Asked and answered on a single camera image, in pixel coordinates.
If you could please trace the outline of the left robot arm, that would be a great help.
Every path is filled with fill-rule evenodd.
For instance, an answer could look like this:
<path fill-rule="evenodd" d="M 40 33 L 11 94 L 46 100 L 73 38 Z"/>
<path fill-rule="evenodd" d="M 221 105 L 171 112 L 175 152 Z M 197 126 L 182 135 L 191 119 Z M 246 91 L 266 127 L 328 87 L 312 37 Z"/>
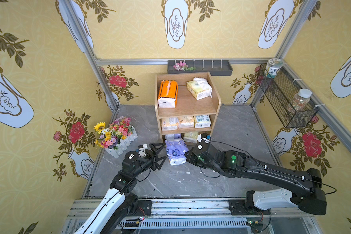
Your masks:
<path fill-rule="evenodd" d="M 148 170 L 160 170 L 167 159 L 159 157 L 165 143 L 153 143 L 143 151 L 125 154 L 122 169 L 113 178 L 106 195 L 89 216 L 85 223 L 76 231 L 77 234 L 110 234 L 128 215 L 138 210 L 138 196 L 132 191 L 138 183 L 138 176 Z"/>

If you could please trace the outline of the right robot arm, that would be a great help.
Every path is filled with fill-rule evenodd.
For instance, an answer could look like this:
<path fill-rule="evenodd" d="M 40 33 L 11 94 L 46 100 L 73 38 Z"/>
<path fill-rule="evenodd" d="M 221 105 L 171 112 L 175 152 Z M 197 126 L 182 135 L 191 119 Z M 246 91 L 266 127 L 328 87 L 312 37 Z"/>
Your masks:
<path fill-rule="evenodd" d="M 326 194 L 322 190 L 321 172 L 310 168 L 294 171 L 259 161 L 238 150 L 221 152 L 212 144 L 199 142 L 185 154 L 188 163 L 218 172 L 227 178 L 247 178 L 278 187 L 269 192 L 248 191 L 246 205 L 261 210 L 297 207 L 313 215 L 325 215 Z"/>

